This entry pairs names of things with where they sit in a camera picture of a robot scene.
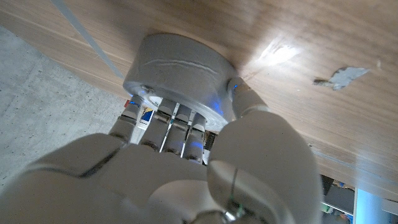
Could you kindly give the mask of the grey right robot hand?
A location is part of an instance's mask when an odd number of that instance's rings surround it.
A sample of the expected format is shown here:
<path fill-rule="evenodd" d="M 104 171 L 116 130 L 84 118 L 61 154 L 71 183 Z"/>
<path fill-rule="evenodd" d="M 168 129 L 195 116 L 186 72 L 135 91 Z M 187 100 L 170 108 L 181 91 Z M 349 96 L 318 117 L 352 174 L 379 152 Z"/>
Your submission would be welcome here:
<path fill-rule="evenodd" d="M 108 134 L 76 139 L 29 164 L 1 192 L 2 223 L 320 223 L 322 184 L 311 149 L 240 78 L 236 119 L 207 165 L 199 141 L 179 157 L 148 130 L 130 142 L 140 98 Z"/>

